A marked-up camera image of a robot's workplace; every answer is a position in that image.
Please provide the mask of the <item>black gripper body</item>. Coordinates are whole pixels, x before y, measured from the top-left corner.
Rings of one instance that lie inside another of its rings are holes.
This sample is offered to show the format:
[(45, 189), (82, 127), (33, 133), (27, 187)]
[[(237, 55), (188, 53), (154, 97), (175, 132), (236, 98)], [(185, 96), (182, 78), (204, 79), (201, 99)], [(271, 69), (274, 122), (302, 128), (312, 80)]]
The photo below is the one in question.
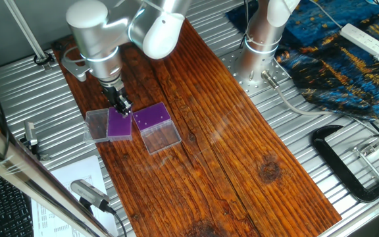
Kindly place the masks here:
[(102, 87), (103, 94), (111, 104), (117, 104), (125, 101), (126, 97), (124, 95), (124, 83), (122, 81), (117, 81), (115, 84), (110, 86), (102, 85)]

